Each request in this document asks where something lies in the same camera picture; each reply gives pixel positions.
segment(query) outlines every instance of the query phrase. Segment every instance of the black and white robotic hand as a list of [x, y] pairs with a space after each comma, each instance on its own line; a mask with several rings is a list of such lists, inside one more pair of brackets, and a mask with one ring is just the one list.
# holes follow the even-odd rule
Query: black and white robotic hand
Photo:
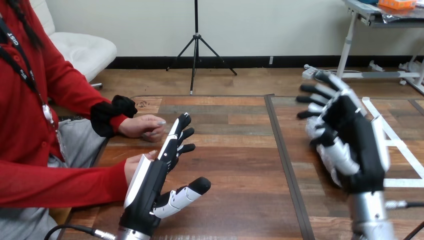
[[297, 117], [307, 119], [311, 145], [333, 181], [348, 194], [352, 218], [352, 239], [395, 240], [384, 197], [384, 178], [390, 167], [381, 117], [369, 121], [367, 111], [354, 91], [332, 74], [317, 73], [327, 83], [302, 85], [310, 96], [298, 96], [310, 103]]
[[183, 144], [195, 132], [193, 128], [184, 130], [190, 122], [188, 113], [175, 121], [155, 161], [143, 155], [126, 194], [116, 240], [149, 240], [161, 219], [179, 212], [211, 188], [211, 182], [200, 177], [161, 195], [167, 174], [181, 154], [196, 148], [194, 144]]

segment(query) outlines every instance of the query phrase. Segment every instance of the tripod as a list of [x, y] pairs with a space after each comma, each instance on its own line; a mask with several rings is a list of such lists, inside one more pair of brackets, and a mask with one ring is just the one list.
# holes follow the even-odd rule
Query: tripod
[[209, 46], [209, 44], [206, 43], [206, 41], [202, 38], [202, 36], [199, 34], [199, 15], [198, 15], [198, 0], [194, 0], [194, 18], [195, 18], [195, 30], [196, 33], [195, 35], [193, 35], [193, 38], [190, 40], [190, 42], [188, 42], [187, 46], [184, 47], [184, 49], [181, 51], [181, 53], [175, 58], [175, 60], [173, 61], [173, 63], [166, 69], [166, 71], [169, 71], [169, 69], [171, 69], [180, 59], [181, 55], [187, 50], [187, 48], [190, 46], [190, 44], [192, 44], [192, 42], [194, 41], [194, 57], [193, 57], [193, 71], [191, 73], [191, 86], [190, 86], [190, 95], [193, 95], [193, 84], [195, 81], [195, 74], [196, 74], [196, 62], [199, 63], [200, 59], [199, 59], [199, 40], [202, 41], [207, 48], [209, 48], [212, 53], [214, 53], [216, 55], [217, 58], [219, 58], [219, 60], [222, 61], [222, 64], [227, 68], [230, 69], [234, 75], [237, 76], [237, 73], [230, 67], [228, 66], [228, 64], [224, 61], [224, 59], [222, 57], [220, 57], [218, 55], [218, 53], [216, 51], [214, 51], [212, 49], [211, 46]]

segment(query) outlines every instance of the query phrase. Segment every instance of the black lanyard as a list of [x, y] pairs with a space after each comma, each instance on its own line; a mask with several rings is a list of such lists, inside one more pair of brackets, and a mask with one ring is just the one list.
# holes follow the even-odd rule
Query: black lanyard
[[24, 50], [19, 44], [17, 38], [13, 35], [12, 31], [9, 29], [9, 27], [6, 25], [6, 23], [3, 21], [3, 18], [1, 17], [0, 17], [0, 29], [3, 31], [4, 34], [6, 34], [6, 37], [8, 37], [10, 41], [13, 43], [14, 48], [22, 56], [31, 79], [29, 79], [28, 74], [25, 73], [22, 67], [19, 66], [19, 64], [12, 58], [12, 56], [1, 46], [0, 46], [0, 57], [2, 57], [13, 68], [13, 70], [17, 74], [19, 74], [20, 78], [26, 83], [26, 85], [28, 85], [29, 89], [31, 89], [31, 91], [33, 91], [35, 94], [39, 96], [41, 104], [45, 105], [41, 97], [41, 94], [37, 89], [36, 79], [34, 78], [34, 74], [33, 74], [33, 71], [31, 70], [31, 66], [30, 66], [30, 62], [28, 61], [28, 58], [25, 55]]

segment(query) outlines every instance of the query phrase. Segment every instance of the black scrunchie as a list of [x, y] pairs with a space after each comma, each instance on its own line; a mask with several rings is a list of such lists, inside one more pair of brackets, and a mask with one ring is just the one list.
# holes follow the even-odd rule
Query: black scrunchie
[[112, 104], [103, 101], [91, 107], [91, 126], [99, 136], [111, 138], [115, 136], [114, 128], [109, 123], [111, 118], [121, 114], [133, 118], [136, 113], [136, 103], [133, 100], [126, 96], [116, 95]]

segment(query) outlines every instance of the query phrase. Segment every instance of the white chair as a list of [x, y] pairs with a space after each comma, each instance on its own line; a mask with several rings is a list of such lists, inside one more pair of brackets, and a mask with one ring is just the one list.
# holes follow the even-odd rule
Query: white chair
[[[53, 44], [88, 82], [116, 58], [117, 47], [111, 41], [88, 34], [56, 32], [46, 0], [30, 0], [30, 3]], [[101, 88], [102, 84], [92, 86]]]

